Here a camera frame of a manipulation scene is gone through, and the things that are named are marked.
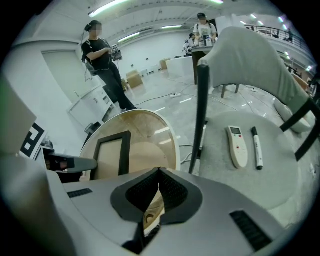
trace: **black pants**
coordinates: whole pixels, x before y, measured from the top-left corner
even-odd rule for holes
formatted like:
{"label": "black pants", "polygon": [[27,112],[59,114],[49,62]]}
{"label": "black pants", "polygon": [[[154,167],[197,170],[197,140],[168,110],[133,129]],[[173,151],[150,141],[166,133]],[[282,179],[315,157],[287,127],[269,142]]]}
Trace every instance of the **black pants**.
{"label": "black pants", "polygon": [[105,87],[113,92],[113,94],[117,97],[119,101],[120,108],[122,110],[134,110],[136,107],[131,103],[131,101],[127,98],[124,93],[121,84],[121,76],[119,70],[112,61],[109,64],[109,70],[100,70],[97,72],[98,76],[105,82]]}

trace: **marker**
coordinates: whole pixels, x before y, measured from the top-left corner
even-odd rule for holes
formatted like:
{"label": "marker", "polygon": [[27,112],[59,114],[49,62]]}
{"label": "marker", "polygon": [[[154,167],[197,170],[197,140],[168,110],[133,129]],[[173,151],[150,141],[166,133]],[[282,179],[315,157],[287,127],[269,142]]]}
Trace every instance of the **marker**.
{"label": "marker", "polygon": [[253,140],[254,140],[256,169],[260,171],[264,167],[264,161],[262,158],[262,150],[261,150],[261,144],[260,144],[260,139],[258,136],[257,128],[253,127],[251,129],[251,132],[252,132]]}

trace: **round table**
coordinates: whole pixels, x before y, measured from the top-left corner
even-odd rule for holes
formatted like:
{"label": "round table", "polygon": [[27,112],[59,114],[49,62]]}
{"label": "round table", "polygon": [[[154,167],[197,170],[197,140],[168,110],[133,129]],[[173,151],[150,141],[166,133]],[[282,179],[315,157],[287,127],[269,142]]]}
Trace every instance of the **round table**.
{"label": "round table", "polygon": [[[231,159],[226,128],[240,127],[248,150],[248,163],[237,169]],[[256,127],[263,169],[256,169],[256,152],[251,133]],[[266,118],[246,112],[223,112],[209,118],[205,129],[199,176],[239,191],[266,210],[284,204],[298,184],[298,162],[283,131]]]}
{"label": "round table", "polygon": [[[129,173],[155,167],[180,170],[180,151],[175,132],[162,116],[144,109],[127,111],[108,120],[90,137],[80,157],[94,158],[99,139],[126,131],[131,133]],[[119,139],[100,145],[95,180],[118,176],[121,144]],[[84,172],[80,181],[89,181],[90,175],[90,170]],[[148,228],[161,212],[164,212],[164,202],[158,191],[144,214],[144,228]]]}

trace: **black shirt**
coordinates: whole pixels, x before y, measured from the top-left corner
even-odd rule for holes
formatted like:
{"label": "black shirt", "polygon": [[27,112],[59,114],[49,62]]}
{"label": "black shirt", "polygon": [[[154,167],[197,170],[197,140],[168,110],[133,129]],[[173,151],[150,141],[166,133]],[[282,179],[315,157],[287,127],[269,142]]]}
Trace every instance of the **black shirt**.
{"label": "black shirt", "polygon": [[[83,54],[85,56],[87,56],[89,53],[98,52],[103,48],[110,48],[110,45],[106,43],[107,41],[104,41],[101,38],[98,38],[98,40],[88,40],[88,41],[85,41],[81,46],[83,50]],[[108,69],[109,62],[111,62],[110,54],[107,52],[101,57],[96,58],[95,60],[90,60],[90,62],[96,71]]]}

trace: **remote control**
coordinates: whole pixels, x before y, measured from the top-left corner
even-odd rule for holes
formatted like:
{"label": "remote control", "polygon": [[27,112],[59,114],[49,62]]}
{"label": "remote control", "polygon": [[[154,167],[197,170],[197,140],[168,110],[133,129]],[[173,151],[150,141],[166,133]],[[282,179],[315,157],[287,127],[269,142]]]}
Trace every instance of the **remote control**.
{"label": "remote control", "polygon": [[238,169],[246,167],[248,163],[248,150],[240,127],[228,126],[226,130],[234,166]]}

